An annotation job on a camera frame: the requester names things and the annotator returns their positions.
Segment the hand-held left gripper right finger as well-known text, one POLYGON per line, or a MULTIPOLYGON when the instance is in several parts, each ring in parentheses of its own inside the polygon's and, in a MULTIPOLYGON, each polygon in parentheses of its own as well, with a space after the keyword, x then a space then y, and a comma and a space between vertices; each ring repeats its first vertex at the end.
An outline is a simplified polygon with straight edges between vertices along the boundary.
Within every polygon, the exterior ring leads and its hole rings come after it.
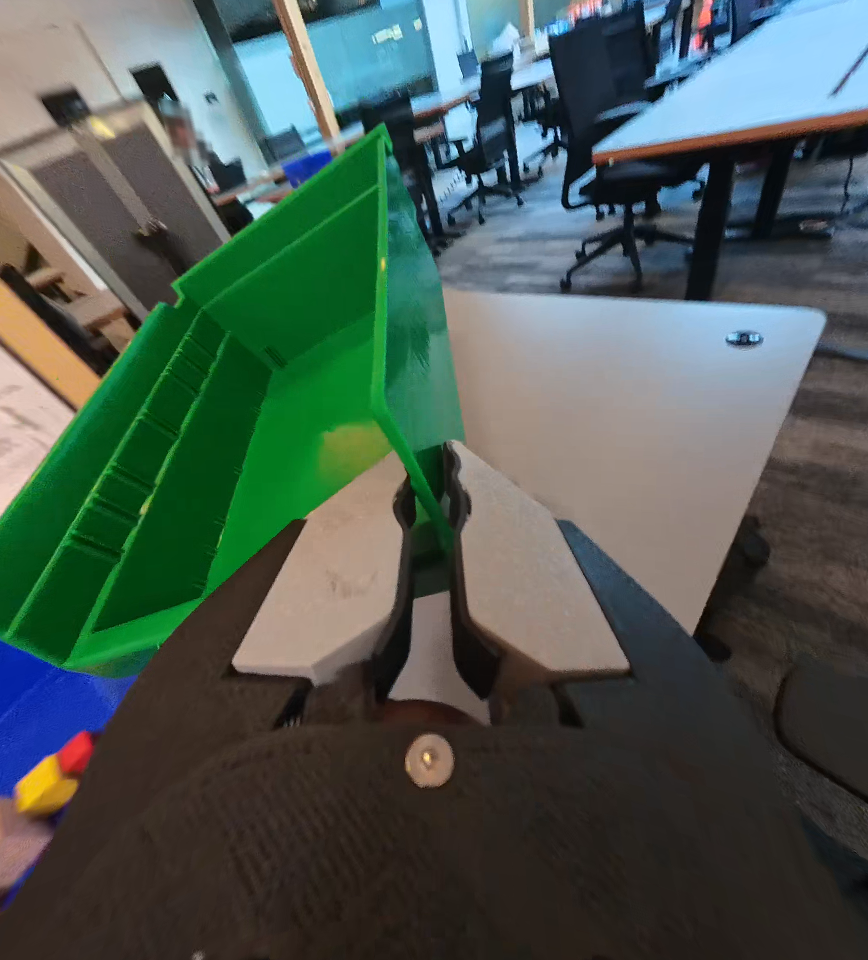
POLYGON ((482 701, 631 673, 555 516, 458 440, 442 448, 452 651, 482 701))

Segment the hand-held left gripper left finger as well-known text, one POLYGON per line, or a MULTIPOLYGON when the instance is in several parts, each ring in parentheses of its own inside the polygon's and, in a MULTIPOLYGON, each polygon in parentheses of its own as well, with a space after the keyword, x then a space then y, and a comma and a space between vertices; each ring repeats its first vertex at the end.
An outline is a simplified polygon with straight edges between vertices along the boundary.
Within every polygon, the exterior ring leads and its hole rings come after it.
POLYGON ((323 688, 366 665, 385 699, 411 643, 415 521, 414 490, 391 452, 308 514, 232 669, 323 688))

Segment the green plastic bin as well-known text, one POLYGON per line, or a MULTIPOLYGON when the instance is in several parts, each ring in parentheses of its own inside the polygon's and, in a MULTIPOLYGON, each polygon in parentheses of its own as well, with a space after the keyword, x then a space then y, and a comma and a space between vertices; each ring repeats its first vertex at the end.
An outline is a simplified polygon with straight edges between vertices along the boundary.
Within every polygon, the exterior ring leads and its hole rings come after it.
POLYGON ((136 674, 390 452, 422 510, 463 440, 437 265, 378 126, 174 283, 0 517, 0 641, 136 674))

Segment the small red cube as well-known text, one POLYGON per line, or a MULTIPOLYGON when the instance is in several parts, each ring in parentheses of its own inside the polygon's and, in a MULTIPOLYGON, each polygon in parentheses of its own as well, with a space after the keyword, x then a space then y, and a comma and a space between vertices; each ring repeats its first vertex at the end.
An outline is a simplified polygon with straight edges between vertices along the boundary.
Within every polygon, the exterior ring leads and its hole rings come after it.
POLYGON ((92 759, 95 743, 95 733, 82 730, 55 753, 58 769, 65 779, 80 780, 92 759))

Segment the blue plastic bin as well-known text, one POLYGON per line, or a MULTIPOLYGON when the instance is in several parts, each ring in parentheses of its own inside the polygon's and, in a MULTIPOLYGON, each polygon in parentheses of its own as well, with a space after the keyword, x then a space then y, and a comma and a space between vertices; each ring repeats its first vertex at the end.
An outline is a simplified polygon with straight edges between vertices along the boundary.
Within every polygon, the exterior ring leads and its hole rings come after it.
MULTIPOLYGON (((81 731, 97 740, 134 680, 69 672, 0 642, 0 797, 14 800, 16 783, 81 731)), ((54 837, 68 808, 32 820, 54 837)))

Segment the small yellow cube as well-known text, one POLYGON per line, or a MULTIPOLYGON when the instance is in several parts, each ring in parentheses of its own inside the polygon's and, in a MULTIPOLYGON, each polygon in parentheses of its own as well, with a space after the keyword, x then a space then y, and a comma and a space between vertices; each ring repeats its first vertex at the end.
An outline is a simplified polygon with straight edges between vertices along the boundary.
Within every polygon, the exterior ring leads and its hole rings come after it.
POLYGON ((64 810, 75 796, 80 779, 66 772, 57 753, 51 753, 22 776, 13 788, 17 813, 46 819, 64 810))

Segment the blue parts bin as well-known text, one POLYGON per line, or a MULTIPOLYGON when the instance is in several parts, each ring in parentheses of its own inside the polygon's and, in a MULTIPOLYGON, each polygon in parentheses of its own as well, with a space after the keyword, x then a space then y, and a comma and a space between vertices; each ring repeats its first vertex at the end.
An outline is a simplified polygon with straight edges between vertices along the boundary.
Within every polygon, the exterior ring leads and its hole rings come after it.
POLYGON ((292 189, 297 189, 320 171, 326 168, 333 160, 330 149, 305 151, 290 159, 280 162, 285 179, 292 189))

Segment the grey framed panel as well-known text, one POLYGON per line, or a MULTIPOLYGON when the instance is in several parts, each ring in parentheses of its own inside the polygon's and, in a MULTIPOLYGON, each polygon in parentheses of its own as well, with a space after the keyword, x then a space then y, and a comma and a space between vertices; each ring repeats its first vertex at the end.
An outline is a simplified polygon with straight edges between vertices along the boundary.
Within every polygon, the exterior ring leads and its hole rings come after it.
POLYGON ((0 148, 0 167, 140 321, 230 240, 152 105, 117 102, 0 148))

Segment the white wood-edged table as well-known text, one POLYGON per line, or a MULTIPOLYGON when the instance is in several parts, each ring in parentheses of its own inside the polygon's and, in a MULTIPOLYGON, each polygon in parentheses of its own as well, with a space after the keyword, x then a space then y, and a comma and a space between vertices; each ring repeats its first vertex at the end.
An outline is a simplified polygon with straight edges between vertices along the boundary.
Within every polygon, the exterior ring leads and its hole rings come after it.
POLYGON ((691 154, 706 162, 684 298, 713 292, 744 148, 774 146, 752 238, 769 236, 800 141, 868 126, 868 2, 797 2, 592 149, 593 166, 691 154))
MULTIPOLYGON (((511 113, 519 110, 516 100, 524 90, 542 88, 553 81, 551 59, 545 57, 515 67, 511 78, 511 113)), ((464 80, 445 91, 421 94, 412 98, 414 139, 429 146, 435 142, 452 145, 455 141, 473 141, 476 126, 475 105, 479 100, 481 77, 464 80)))

